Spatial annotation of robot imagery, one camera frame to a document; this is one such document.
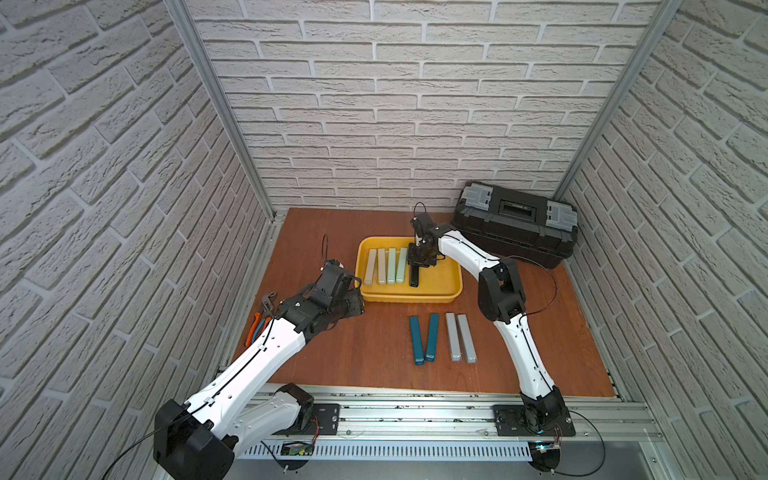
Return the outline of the black folding pruner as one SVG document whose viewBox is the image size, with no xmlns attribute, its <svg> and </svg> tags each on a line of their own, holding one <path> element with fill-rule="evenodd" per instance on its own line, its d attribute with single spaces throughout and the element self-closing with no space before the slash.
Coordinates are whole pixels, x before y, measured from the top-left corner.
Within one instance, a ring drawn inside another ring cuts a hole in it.
<svg viewBox="0 0 768 480">
<path fill-rule="evenodd" d="M 416 265 L 410 266 L 410 278 L 409 285 L 413 288 L 418 288 L 420 283 L 419 267 Z"/>
</svg>

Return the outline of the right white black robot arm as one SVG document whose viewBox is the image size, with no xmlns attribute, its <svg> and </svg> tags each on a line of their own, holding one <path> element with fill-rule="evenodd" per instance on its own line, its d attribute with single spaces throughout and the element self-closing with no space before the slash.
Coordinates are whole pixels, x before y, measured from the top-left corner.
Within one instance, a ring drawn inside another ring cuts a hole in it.
<svg viewBox="0 0 768 480">
<path fill-rule="evenodd" d="M 493 256 L 474 245 L 449 224 L 438 225 L 426 212 L 411 221 L 409 285 L 417 287 L 419 271 L 451 259 L 478 282 L 478 307 L 500 332 L 514 363 L 524 406 L 523 421 L 534 434 L 562 434 L 570 413 L 562 393 L 548 373 L 530 331 L 526 297 L 515 261 Z"/>
</svg>

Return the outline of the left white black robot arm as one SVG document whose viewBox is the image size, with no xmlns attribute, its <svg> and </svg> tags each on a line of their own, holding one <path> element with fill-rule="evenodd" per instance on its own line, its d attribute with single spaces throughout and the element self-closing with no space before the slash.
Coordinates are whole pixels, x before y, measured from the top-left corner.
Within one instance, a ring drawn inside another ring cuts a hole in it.
<svg viewBox="0 0 768 480">
<path fill-rule="evenodd" d="M 314 434 L 314 398 L 290 383 L 249 404 L 281 366 L 331 325 L 364 312 L 362 282 L 336 260 L 281 302 L 256 340 L 217 378 L 155 415 L 154 461 L 174 479 L 222 479 L 234 460 L 273 434 Z"/>
</svg>

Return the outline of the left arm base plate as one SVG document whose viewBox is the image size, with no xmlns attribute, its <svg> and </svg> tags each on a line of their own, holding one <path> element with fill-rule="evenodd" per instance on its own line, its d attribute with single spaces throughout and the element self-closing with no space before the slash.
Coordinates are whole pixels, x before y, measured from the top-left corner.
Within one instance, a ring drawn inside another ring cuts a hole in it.
<svg viewBox="0 0 768 480">
<path fill-rule="evenodd" d="M 315 403 L 310 410 L 299 414 L 284 435 L 334 436 L 338 431 L 340 410 L 341 406 L 336 403 Z"/>
</svg>

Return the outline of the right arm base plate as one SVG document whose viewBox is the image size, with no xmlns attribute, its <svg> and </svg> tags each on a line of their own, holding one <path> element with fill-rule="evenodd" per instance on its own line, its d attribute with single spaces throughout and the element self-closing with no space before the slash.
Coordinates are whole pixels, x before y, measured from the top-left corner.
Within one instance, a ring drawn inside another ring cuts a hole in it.
<svg viewBox="0 0 768 480">
<path fill-rule="evenodd" d="M 576 430 L 570 411 L 564 407 L 547 419 L 539 419 L 531 407 L 513 404 L 492 406 L 493 420 L 500 437 L 574 437 Z"/>
</svg>

